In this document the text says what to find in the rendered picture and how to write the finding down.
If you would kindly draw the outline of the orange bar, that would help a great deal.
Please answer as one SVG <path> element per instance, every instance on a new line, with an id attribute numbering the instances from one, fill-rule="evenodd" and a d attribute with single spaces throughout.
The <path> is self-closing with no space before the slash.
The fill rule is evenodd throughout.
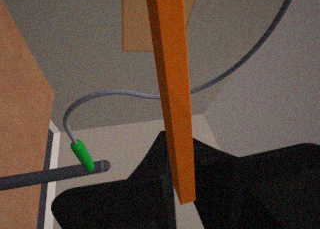
<path id="1" fill-rule="evenodd" d="M 183 0 L 146 0 L 173 185 L 196 200 L 187 35 Z"/>

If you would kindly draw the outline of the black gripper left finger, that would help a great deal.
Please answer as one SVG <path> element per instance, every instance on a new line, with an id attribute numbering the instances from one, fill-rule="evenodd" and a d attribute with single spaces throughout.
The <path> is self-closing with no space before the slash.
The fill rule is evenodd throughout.
<path id="1" fill-rule="evenodd" d="M 174 185 L 165 131 L 129 178 L 66 189 L 52 201 L 62 229 L 108 229 L 154 222 L 176 229 Z"/>

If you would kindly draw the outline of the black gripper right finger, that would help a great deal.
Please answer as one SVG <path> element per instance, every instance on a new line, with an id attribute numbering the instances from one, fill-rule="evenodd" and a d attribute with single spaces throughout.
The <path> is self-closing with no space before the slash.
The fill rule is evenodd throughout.
<path id="1" fill-rule="evenodd" d="M 302 143 L 236 157 L 193 138 L 194 204 L 204 229 L 238 229 L 242 195 L 249 185 L 320 171 L 320 145 Z"/>

